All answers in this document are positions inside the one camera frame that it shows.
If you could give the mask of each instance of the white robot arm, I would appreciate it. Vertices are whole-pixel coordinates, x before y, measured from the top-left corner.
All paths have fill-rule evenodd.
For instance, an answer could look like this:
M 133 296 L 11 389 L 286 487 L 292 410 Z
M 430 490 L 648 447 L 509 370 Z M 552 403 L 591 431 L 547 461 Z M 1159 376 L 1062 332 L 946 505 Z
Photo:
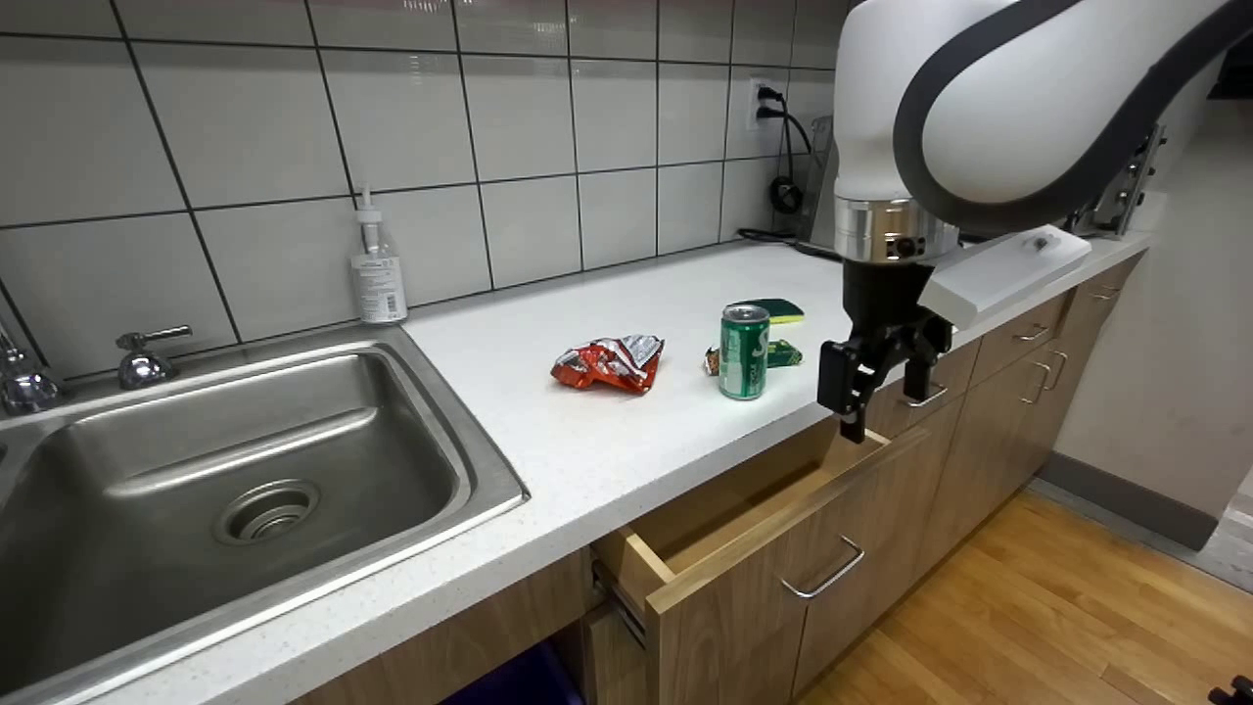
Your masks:
M 1172 97 L 1253 30 L 1253 0 L 864 0 L 835 76 L 835 255 L 853 338 L 818 401 L 848 437 L 891 363 L 926 397 L 951 324 L 919 307 L 964 238 L 1062 219 L 1152 138 Z

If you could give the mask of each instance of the green can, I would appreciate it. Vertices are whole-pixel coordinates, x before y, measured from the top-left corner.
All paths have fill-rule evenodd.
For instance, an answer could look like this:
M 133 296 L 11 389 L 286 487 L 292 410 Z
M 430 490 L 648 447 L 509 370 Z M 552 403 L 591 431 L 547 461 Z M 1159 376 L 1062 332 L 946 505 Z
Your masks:
M 721 372 L 728 401 L 759 401 L 766 392 L 770 312 L 759 307 L 721 311 Z

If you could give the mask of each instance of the white countertop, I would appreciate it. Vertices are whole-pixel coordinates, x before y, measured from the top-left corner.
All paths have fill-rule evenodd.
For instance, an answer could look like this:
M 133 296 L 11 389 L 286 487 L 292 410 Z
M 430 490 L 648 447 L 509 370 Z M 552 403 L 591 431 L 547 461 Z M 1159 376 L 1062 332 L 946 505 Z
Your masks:
M 959 343 L 1142 247 L 1142 236 L 1096 243 L 1078 269 L 964 329 Z M 704 347 L 716 343 L 721 311 L 738 296 L 792 296 L 806 311 L 806 323 L 785 332 L 806 362 L 770 372 L 755 403 L 723 401 L 701 372 Z M 424 558 L 92 702 L 286 702 L 391 652 L 827 419 L 813 407 L 818 343 L 842 342 L 848 323 L 842 268 L 785 247 L 721 247 L 441 307 L 420 312 L 407 332 L 493 434 L 532 499 Z M 648 397 L 562 392 L 547 380 L 557 354 L 613 332 L 667 338 Z

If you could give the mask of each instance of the pump bottle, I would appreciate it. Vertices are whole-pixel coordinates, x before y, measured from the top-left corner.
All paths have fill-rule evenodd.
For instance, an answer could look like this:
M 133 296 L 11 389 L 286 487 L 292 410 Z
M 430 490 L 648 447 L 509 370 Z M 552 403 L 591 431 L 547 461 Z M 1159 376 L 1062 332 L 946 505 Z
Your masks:
M 357 209 L 359 251 L 352 255 L 352 296 L 364 324 L 394 324 L 407 317 L 403 269 L 385 213 L 369 193 Z

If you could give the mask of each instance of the sink drain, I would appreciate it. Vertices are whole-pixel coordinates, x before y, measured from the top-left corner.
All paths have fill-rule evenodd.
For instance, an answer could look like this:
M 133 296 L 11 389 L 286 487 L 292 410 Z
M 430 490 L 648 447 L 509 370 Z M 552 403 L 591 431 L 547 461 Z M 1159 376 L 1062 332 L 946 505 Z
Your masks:
M 317 508 L 317 490 L 296 477 L 279 477 L 241 490 L 220 517 L 220 537 L 232 544 L 262 544 L 302 528 Z

